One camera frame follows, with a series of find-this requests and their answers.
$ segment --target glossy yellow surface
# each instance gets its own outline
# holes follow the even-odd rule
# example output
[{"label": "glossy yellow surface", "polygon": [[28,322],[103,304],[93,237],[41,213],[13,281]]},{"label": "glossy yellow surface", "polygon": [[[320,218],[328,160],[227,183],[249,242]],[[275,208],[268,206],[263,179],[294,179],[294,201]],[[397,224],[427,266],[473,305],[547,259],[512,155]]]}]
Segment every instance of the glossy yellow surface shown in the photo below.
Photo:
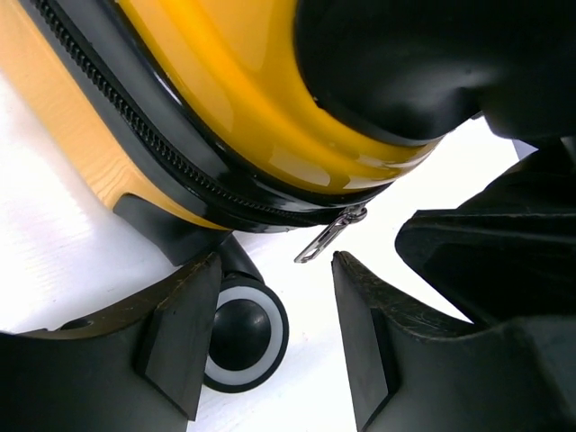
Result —
[{"label": "glossy yellow surface", "polygon": [[135,194],[196,225],[222,230],[172,201],[123,151],[74,78],[15,0],[0,1],[0,70],[108,208]]},{"label": "glossy yellow surface", "polygon": [[388,183],[437,144],[369,139],[322,111],[293,49],[296,0],[117,0],[202,119],[284,182],[343,194]]}]

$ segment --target black wheel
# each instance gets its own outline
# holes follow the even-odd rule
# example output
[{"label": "black wheel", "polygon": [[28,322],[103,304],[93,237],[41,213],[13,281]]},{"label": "black wheel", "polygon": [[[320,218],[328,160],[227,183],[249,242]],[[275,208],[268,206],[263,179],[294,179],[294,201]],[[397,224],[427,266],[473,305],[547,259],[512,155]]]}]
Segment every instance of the black wheel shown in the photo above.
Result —
[{"label": "black wheel", "polygon": [[226,393],[254,389],[282,362],[288,335],[286,310],[270,288],[248,277],[224,280],[204,383]]}]

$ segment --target white surface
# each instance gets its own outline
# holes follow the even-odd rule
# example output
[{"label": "white surface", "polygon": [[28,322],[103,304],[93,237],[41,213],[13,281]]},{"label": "white surface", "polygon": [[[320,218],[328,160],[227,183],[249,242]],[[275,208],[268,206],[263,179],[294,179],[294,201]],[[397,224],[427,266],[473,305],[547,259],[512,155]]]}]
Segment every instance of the white surface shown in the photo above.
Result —
[{"label": "white surface", "polygon": [[[154,245],[94,198],[1,76],[0,132],[0,329],[54,329],[173,271]],[[290,345],[277,373],[261,387],[237,395],[204,388],[189,429],[355,430],[332,252],[352,252],[387,282],[461,317],[398,258],[395,234],[416,209],[455,207],[516,160],[511,143],[493,137],[483,120],[470,121],[375,199],[365,221],[307,265],[292,261],[319,229],[238,234],[283,300],[291,320]]]}]

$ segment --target metal zipper pull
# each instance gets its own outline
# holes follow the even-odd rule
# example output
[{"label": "metal zipper pull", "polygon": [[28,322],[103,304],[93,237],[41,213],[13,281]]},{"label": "metal zipper pull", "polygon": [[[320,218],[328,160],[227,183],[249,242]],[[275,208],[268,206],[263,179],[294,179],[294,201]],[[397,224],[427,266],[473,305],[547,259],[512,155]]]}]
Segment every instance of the metal zipper pull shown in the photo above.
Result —
[{"label": "metal zipper pull", "polygon": [[334,239],[340,235],[340,233],[348,225],[357,223],[366,217],[368,210],[365,208],[365,204],[351,205],[346,207],[338,217],[330,223],[295,259],[294,263],[305,264],[315,257],[317,257],[320,252],[328,247]]}]

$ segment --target zipper track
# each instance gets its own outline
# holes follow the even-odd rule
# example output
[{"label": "zipper track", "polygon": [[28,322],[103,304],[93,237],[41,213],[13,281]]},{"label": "zipper track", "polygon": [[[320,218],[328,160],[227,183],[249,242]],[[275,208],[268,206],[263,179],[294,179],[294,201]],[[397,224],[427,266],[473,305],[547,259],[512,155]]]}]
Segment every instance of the zipper track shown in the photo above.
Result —
[{"label": "zipper track", "polygon": [[[135,112],[122,95],[114,88],[112,84],[104,77],[98,67],[90,60],[86,53],[80,48],[73,36],[66,29],[65,25],[58,18],[56,12],[50,6],[47,0],[31,0],[34,7],[38,10],[50,30],[54,33],[58,42],[64,47],[72,60],[82,69],[85,75],[100,90],[100,92],[114,106],[121,117],[130,125],[130,128],[139,136],[140,140],[146,144],[147,148],[160,160],[165,162],[181,175],[189,179],[194,186],[200,186],[204,193],[211,194],[215,199],[223,199],[229,204],[250,209],[252,212],[264,213],[262,216],[269,220],[270,216],[284,218],[279,220],[278,225],[284,225],[286,220],[298,222],[299,225],[305,226],[319,225],[326,223],[324,215],[317,217],[302,217],[301,213],[294,211],[285,211],[250,201],[242,196],[227,191],[220,185],[215,184],[206,174],[198,168],[191,165],[177,150],[166,143],[161,137],[147,125],[141,116]],[[190,185],[186,187],[195,192],[196,189]]]}]

